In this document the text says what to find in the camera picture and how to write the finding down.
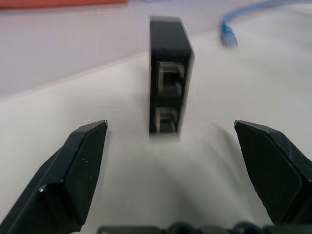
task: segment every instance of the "black plastic device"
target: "black plastic device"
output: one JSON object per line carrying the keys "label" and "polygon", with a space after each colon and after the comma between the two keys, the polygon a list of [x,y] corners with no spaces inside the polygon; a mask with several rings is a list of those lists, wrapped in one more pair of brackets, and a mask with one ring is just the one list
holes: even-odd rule
{"label": "black plastic device", "polygon": [[149,132],[178,132],[193,63],[193,51],[179,18],[151,18],[150,56]]}
{"label": "black plastic device", "polygon": [[37,171],[0,225],[1,234],[69,234],[85,223],[107,121],[84,125]]}
{"label": "black plastic device", "polygon": [[235,130],[250,180],[272,222],[312,224],[312,162],[275,129],[237,121]]}

